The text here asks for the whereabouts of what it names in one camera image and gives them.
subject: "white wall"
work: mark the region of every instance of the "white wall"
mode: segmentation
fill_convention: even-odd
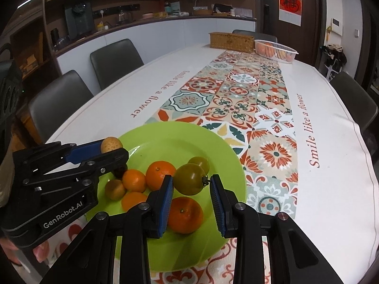
[[[343,22],[343,12],[342,12],[342,0],[326,0],[326,27],[330,26],[332,18],[337,19],[339,22]],[[341,44],[341,36],[330,32],[329,39],[324,44]]]
[[[341,46],[347,58],[343,71],[354,78],[362,44],[363,20],[361,0],[342,0],[342,9],[343,32]],[[357,38],[354,36],[355,29],[359,30],[359,37]]]

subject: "green plate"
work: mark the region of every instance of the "green plate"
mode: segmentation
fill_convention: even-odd
[[[239,201],[245,202],[245,174],[237,155],[215,133],[194,124],[184,122],[160,122],[147,124],[120,137],[129,151],[128,167],[145,173],[154,161],[165,160],[176,168],[194,156],[208,159],[208,176],[219,174],[225,189],[234,191]],[[100,178],[99,204],[87,213],[87,219],[99,211],[110,215],[123,213],[121,201],[111,201],[104,195],[104,186],[113,179],[111,173]],[[183,196],[176,190],[174,198]],[[217,229],[209,187],[192,196],[202,207],[204,223],[192,234],[183,235],[167,228],[160,239],[149,239],[149,263],[152,271],[176,271],[190,268],[217,253],[227,242]],[[120,257],[120,239],[117,241],[116,257]]]

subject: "potato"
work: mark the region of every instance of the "potato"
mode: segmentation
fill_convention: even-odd
[[[115,137],[107,137],[103,140],[100,146],[100,150],[102,154],[105,152],[109,152],[112,150],[117,150],[119,148],[123,148],[121,141]]]
[[[105,196],[112,201],[118,201],[122,199],[126,193],[126,189],[122,185],[122,181],[113,179],[107,182],[105,185]]]

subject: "floral tile pattern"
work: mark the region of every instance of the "floral tile pattern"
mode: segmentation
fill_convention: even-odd
[[[254,121],[254,113],[255,105],[249,101],[215,95],[203,116],[244,127]]]
[[[178,90],[161,108],[201,115],[210,105],[212,98],[212,94]]]
[[[258,87],[251,84],[225,81],[217,92],[219,96],[238,98],[255,103],[257,101]]]
[[[211,77],[193,77],[181,87],[181,90],[216,94],[223,82]]]
[[[290,100],[279,64],[255,53],[224,51],[172,95],[146,123],[183,121],[216,133],[245,172],[246,202],[258,212],[296,214],[298,161]],[[267,240],[265,283],[270,284]],[[233,282],[236,239],[204,263],[152,273],[152,283]]]

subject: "chair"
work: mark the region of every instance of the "chair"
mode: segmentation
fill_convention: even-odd
[[[263,34],[263,33],[256,33],[252,31],[245,31],[245,30],[234,30],[234,34],[242,34],[242,35],[249,35],[254,36],[254,39],[260,39],[260,40],[267,40],[267,41],[273,41],[274,43],[278,42],[278,39],[273,35]]]
[[[70,70],[40,91],[29,103],[29,111],[42,141],[46,142],[92,97],[75,70]]]
[[[90,54],[100,88],[103,90],[133,70],[143,61],[130,39],[122,39]]]
[[[378,106],[368,93],[346,72],[338,73],[330,85],[335,89],[353,120],[363,132],[378,114]]]

